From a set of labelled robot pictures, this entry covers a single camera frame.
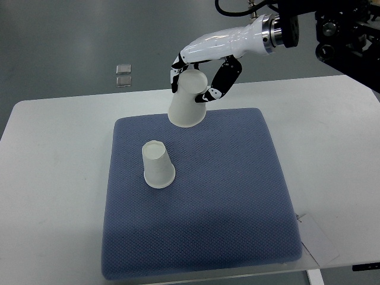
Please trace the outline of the white robotic hand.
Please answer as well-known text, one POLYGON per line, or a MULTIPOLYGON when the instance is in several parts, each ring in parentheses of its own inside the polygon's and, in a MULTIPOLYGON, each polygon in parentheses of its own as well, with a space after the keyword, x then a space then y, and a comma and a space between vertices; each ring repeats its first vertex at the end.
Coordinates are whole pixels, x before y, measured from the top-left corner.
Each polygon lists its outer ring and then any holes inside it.
POLYGON ((172 93, 177 92, 179 77, 189 64, 225 58, 210 88, 197 95, 195 102, 206 103, 225 96, 242 72, 238 58, 248 52, 265 56, 273 51, 270 29, 274 20, 272 14, 261 15, 247 26, 205 34, 184 47, 171 66, 172 93))

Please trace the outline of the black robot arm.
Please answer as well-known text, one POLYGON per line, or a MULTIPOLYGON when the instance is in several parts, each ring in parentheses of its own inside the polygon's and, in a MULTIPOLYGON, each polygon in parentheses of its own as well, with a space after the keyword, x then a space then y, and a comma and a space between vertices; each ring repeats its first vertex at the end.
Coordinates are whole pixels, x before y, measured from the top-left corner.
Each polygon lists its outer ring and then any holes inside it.
POLYGON ((315 49, 319 61, 349 76, 373 91, 379 91, 379 5, 371 1, 261 1, 246 11, 216 10, 227 17, 253 17, 245 27, 205 34, 185 48, 170 70, 172 93, 189 66, 222 59, 211 85, 197 93, 196 103, 224 97, 242 73, 244 54, 269 55, 278 46, 293 48, 299 42, 298 16, 313 12, 316 21, 315 49))

